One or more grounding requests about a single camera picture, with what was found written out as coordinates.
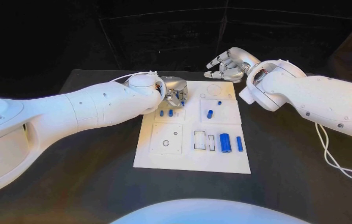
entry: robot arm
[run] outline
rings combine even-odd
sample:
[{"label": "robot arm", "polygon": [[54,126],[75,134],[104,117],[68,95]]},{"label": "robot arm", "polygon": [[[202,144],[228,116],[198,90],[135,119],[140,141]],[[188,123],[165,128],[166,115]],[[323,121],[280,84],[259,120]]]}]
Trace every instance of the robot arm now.
[{"label": "robot arm", "polygon": [[145,72],[126,84],[107,82],[32,100],[0,99],[0,188],[59,139],[153,112],[163,99],[179,106],[186,101],[186,89],[186,81],[178,77]]},{"label": "robot arm", "polygon": [[215,72],[221,75],[207,72],[205,77],[238,82],[241,72],[246,73],[247,87],[240,97],[248,104],[257,102],[264,109],[276,111],[290,103],[303,118],[352,135],[352,83],[323,76],[308,77],[289,61],[260,62],[240,48],[233,47],[225,53],[207,66],[223,64],[220,73]]}]

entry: cylindrical object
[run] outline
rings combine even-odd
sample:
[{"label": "cylindrical object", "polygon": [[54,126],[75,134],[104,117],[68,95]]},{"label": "cylindrical object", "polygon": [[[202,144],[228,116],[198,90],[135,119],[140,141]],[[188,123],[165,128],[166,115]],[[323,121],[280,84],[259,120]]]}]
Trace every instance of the cylindrical object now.
[{"label": "cylindrical object", "polygon": [[208,111],[208,116],[207,116],[207,118],[211,119],[211,117],[212,117],[212,110]]},{"label": "cylindrical object", "polygon": [[237,147],[238,147],[238,151],[243,152],[244,148],[243,148],[243,141],[241,141],[241,137],[237,137]]},{"label": "cylindrical object", "polygon": [[220,142],[223,144],[223,152],[230,153],[231,150],[231,143],[230,143],[230,135],[227,133],[221,134]]}]

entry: dark table surface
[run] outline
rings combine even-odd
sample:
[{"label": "dark table surface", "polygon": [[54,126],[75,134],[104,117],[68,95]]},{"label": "dark table surface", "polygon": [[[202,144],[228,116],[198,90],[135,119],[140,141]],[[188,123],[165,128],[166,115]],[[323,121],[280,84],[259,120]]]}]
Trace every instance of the dark table surface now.
[{"label": "dark table surface", "polygon": [[[74,70],[61,93],[130,74]],[[201,72],[159,72],[210,80]],[[235,92],[246,83],[234,84]],[[0,189],[2,223],[109,223],[163,201],[241,201],[312,223],[352,223],[352,180],[328,165],[315,124],[286,104],[276,112],[240,97],[251,175],[133,168],[143,116],[61,139]],[[328,130],[331,153],[352,168],[352,137]]]}]

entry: white board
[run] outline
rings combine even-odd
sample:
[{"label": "white board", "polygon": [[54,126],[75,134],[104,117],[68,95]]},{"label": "white board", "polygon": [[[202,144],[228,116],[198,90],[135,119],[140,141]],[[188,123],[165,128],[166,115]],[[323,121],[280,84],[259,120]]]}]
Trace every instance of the white board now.
[{"label": "white board", "polygon": [[[188,81],[188,90],[185,107],[175,108],[163,101],[158,110],[143,116],[135,167],[250,174],[234,84],[225,81]],[[205,132],[197,135],[198,144],[202,145],[205,140],[205,149],[195,149],[195,131]],[[223,133],[230,134],[231,153],[221,151]],[[215,150],[210,140],[212,135]],[[243,152],[238,151],[238,136]]]}]

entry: white cable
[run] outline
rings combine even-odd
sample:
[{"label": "white cable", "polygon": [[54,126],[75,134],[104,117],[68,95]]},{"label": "white cable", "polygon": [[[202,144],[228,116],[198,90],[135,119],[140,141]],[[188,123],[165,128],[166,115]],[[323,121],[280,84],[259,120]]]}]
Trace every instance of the white cable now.
[{"label": "white cable", "polygon": [[[332,167],[338,168],[338,169],[341,170],[341,172],[342,172],[349,178],[352,178],[352,176],[347,173],[347,171],[352,172],[352,170],[348,169],[348,168],[342,168],[342,167],[339,166],[339,163],[336,162],[335,158],[332,157],[332,154],[331,154],[331,152],[329,152],[329,150],[328,150],[328,147],[329,147],[329,136],[328,136],[328,133],[326,133],[326,130],[325,130],[323,126],[322,126],[322,125],[319,125],[319,126],[321,126],[321,128],[322,128],[322,130],[323,130],[323,132],[325,132],[325,137],[326,137],[326,144],[325,144],[325,141],[323,141],[323,138],[322,138],[322,135],[321,135],[321,132],[319,132],[319,128],[318,128],[318,123],[316,123],[318,136],[319,136],[319,138],[321,138],[321,142],[322,142],[322,145],[323,145],[323,148],[325,148],[325,160],[326,160],[328,164],[329,164]],[[334,164],[329,162],[328,157],[326,157],[326,154],[331,156],[332,161],[334,161],[334,163],[335,163],[336,165],[334,165]]]},{"label": "white cable", "polygon": [[124,76],[122,76],[122,77],[119,77],[119,78],[114,78],[110,82],[113,82],[113,81],[116,81],[116,80],[119,80],[119,79],[122,79],[122,78],[126,78],[126,77],[132,77],[133,75],[139,75],[139,74],[156,74],[156,72],[153,73],[152,71],[143,71],[143,72],[137,72],[137,73],[133,73],[133,74],[130,74],[130,75],[124,75]]}]

